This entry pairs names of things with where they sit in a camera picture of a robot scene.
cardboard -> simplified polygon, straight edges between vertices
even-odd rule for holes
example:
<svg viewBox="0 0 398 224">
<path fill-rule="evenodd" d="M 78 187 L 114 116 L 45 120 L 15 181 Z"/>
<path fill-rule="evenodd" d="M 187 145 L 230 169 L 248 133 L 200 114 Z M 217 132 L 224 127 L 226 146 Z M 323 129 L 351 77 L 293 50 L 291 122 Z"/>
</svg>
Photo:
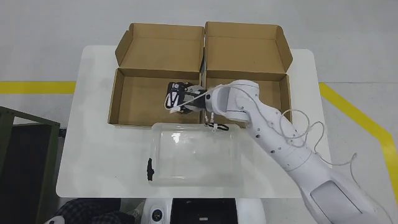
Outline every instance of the cardboard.
<svg viewBox="0 0 398 224">
<path fill-rule="evenodd" d="M 264 104 L 281 112 L 291 109 L 286 71 L 293 57 L 280 26 L 207 22 L 205 33 L 207 89 L 233 80 L 252 80 L 259 84 Z M 290 113 L 285 116 L 292 120 Z M 236 123 L 222 116 L 215 121 Z"/>
<path fill-rule="evenodd" d="M 115 56 L 119 68 L 109 107 L 110 124 L 203 123 L 202 113 L 170 114 L 164 109 L 169 82 L 191 82 L 209 89 L 233 80 L 252 80 L 260 86 L 263 103 L 282 112 L 291 109 L 286 71 L 293 57 L 280 26 L 131 24 Z M 292 120 L 290 113 L 286 117 Z M 216 116 L 216 122 L 234 123 L 221 116 Z"/>
<path fill-rule="evenodd" d="M 108 123 L 199 123 L 199 113 L 170 114 L 164 100 L 169 82 L 199 84 L 204 35 L 203 27 L 131 24 L 115 51 Z"/>
</svg>

clear plastic container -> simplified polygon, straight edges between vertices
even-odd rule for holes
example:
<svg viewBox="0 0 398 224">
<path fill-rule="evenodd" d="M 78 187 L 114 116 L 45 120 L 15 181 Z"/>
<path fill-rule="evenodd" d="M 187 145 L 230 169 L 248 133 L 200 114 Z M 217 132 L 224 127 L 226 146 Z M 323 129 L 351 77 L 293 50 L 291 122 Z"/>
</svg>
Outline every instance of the clear plastic container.
<svg viewBox="0 0 398 224">
<path fill-rule="evenodd" d="M 241 185 L 239 126 L 229 131 L 203 124 L 156 123 L 152 127 L 154 186 L 236 187 Z"/>
</svg>

floor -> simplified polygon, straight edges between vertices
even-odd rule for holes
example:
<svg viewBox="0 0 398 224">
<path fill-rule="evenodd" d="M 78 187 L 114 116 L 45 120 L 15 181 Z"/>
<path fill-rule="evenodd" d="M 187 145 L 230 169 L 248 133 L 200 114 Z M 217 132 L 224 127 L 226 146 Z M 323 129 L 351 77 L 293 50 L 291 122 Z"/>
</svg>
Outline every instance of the floor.
<svg viewBox="0 0 398 224">
<path fill-rule="evenodd" d="M 398 0 L 0 0 L 0 81 L 74 81 L 86 45 L 116 45 L 131 22 L 278 24 L 315 54 L 325 82 L 390 132 L 398 147 Z M 73 95 L 0 95 L 0 105 L 67 127 Z M 398 223 L 379 141 L 323 99 L 333 162 Z M 336 168 L 349 175 L 347 167 Z M 301 199 L 264 199 L 268 223 L 314 223 Z M 380 223 L 389 223 L 378 209 Z"/>
</svg>

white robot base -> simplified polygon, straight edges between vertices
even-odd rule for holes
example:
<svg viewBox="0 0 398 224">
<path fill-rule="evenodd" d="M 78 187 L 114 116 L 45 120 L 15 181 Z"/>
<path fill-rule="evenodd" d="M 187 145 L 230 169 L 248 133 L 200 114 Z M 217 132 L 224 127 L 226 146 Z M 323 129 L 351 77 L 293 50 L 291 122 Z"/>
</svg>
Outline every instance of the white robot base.
<svg viewBox="0 0 398 224">
<path fill-rule="evenodd" d="M 266 224 L 259 198 L 148 198 L 141 224 Z"/>
</svg>

box lid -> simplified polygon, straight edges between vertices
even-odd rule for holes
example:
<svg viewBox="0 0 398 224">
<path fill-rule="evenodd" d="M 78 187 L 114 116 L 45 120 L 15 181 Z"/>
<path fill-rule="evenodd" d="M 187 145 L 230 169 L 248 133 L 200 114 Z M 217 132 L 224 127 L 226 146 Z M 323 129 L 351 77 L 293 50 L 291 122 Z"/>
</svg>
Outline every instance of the box lid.
<svg viewBox="0 0 398 224">
<path fill-rule="evenodd" d="M 131 24 L 115 55 L 119 67 L 199 72 L 205 30 L 199 26 Z"/>
<path fill-rule="evenodd" d="M 285 73 L 293 61 L 277 25 L 207 22 L 205 33 L 208 71 Z"/>
</svg>

